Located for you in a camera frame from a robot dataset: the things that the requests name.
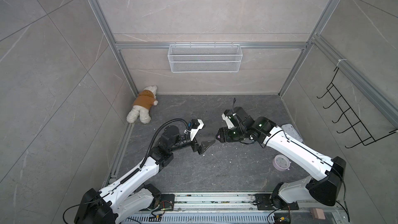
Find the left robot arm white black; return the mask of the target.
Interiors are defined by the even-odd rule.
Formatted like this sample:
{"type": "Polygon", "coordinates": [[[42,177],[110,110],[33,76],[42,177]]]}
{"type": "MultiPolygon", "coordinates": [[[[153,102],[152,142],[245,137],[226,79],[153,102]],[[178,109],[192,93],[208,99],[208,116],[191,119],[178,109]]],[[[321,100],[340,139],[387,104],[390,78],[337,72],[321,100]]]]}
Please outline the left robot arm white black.
{"type": "Polygon", "coordinates": [[[78,205],[76,224],[120,224],[128,217],[154,204],[160,192],[145,182],[157,175],[174,158],[176,150],[191,147],[203,154],[212,141],[199,144],[196,134],[205,127],[200,119],[186,124],[183,133],[169,122],[155,133],[144,159],[133,169],[99,191],[88,190],[78,205]]]}

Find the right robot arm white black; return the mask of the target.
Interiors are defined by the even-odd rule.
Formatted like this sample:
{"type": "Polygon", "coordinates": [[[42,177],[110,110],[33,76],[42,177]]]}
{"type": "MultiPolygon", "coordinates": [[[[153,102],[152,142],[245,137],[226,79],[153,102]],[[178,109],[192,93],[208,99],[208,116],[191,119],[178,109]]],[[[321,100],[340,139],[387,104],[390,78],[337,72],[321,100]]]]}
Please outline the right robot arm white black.
{"type": "Polygon", "coordinates": [[[227,126],[220,128],[216,139],[222,143],[249,139],[262,147],[270,147],[303,168],[309,176],[291,183],[279,183],[270,197],[271,204],[282,209],[296,201],[316,200],[334,206],[344,185],[346,161],[330,158],[299,142],[282,127],[266,117],[253,120],[241,107],[225,110],[222,119],[227,126]]]}

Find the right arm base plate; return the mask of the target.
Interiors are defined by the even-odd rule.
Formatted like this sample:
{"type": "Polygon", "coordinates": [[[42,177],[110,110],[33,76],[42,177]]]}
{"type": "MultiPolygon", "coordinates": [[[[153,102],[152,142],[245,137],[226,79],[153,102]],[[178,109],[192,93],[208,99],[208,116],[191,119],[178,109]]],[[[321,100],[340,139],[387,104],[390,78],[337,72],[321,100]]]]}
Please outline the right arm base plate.
{"type": "Polygon", "coordinates": [[[272,199],[271,194],[255,194],[255,200],[252,202],[254,206],[257,207],[259,211],[265,210],[291,210],[296,211],[299,210],[299,206],[297,202],[293,203],[285,203],[285,202],[278,202],[277,200],[272,199]]]}

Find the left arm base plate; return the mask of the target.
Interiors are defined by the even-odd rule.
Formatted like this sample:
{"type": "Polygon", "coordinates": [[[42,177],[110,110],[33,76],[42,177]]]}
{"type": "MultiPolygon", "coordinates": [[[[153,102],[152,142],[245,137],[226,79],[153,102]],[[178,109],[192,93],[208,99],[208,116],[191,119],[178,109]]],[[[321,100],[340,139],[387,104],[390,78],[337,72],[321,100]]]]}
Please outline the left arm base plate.
{"type": "Polygon", "coordinates": [[[175,195],[174,194],[160,194],[153,198],[152,203],[149,205],[147,210],[154,211],[156,209],[160,211],[165,210],[173,210],[175,204],[175,195]]]}

